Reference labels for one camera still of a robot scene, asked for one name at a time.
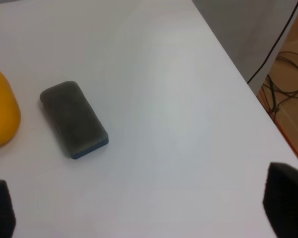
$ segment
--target floor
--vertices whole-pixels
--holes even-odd
[[[298,17],[289,32],[289,35],[281,49],[281,52],[282,51],[292,51],[298,53]],[[283,55],[298,64],[298,56],[288,53],[284,53]],[[298,70],[294,66],[282,61],[275,61],[270,71],[270,76],[276,85],[278,85],[282,90],[292,91],[298,89]],[[270,90],[265,88],[265,92],[270,105],[272,105]],[[277,103],[285,98],[286,96],[276,93]],[[298,152],[298,99],[290,99],[282,104],[280,111],[277,113],[276,121],[280,125],[281,130],[283,130],[286,134],[286,137],[289,138],[290,143],[293,144]]]

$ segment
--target wooden floor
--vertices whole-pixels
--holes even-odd
[[[281,52],[283,51],[298,53],[298,17],[281,49]],[[282,55],[292,59],[298,64],[298,56],[289,53]],[[282,61],[276,61],[270,71],[270,76],[276,85],[284,91],[294,91],[298,89],[298,70],[294,66]],[[270,105],[272,105],[270,90],[266,89],[265,92]],[[276,94],[277,103],[285,98],[286,97],[282,94]],[[290,99],[282,104],[280,111],[277,113],[276,120],[298,151],[298,99]]]

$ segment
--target white tabletop surface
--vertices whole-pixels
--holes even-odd
[[[298,160],[190,0],[0,4],[22,122],[0,148],[14,238],[273,238],[271,161]],[[60,149],[40,93],[81,87],[109,144]]]

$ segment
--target yellow egg-shaped object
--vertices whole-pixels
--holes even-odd
[[[0,72],[0,146],[16,134],[21,120],[20,109],[5,76]]]

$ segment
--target black object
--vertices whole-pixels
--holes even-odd
[[[271,163],[263,204],[277,237],[298,238],[298,170]]]
[[[40,99],[73,159],[108,144],[107,132],[76,82],[46,89]]]
[[[0,238],[11,238],[15,228],[15,216],[7,184],[0,180]]]

